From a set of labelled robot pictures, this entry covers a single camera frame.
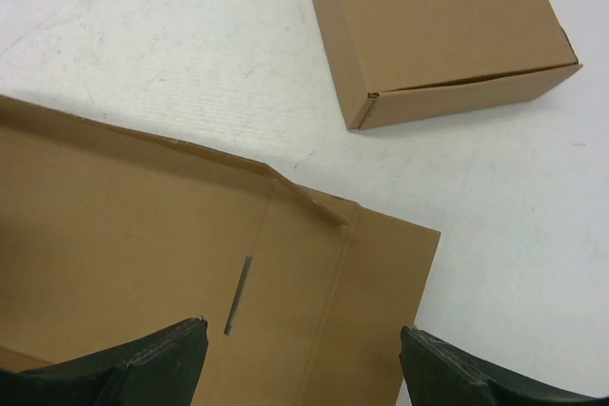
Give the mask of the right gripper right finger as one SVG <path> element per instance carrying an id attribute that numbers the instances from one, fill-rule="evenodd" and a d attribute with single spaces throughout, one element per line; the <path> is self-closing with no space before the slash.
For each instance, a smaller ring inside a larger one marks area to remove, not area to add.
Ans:
<path id="1" fill-rule="evenodd" d="M 401 330 L 400 363 L 410 401 L 436 405 L 606 405 L 608 398 L 577 394 L 526 377 L 437 338 Z"/>

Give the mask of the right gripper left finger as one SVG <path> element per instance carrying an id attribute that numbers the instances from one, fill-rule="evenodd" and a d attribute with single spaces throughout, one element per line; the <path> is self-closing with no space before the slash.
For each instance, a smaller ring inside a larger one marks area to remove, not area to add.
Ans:
<path id="1" fill-rule="evenodd" d="M 80 358 L 1 370 L 3 405 L 189 405 L 208 348 L 207 322 L 189 318 Z"/>

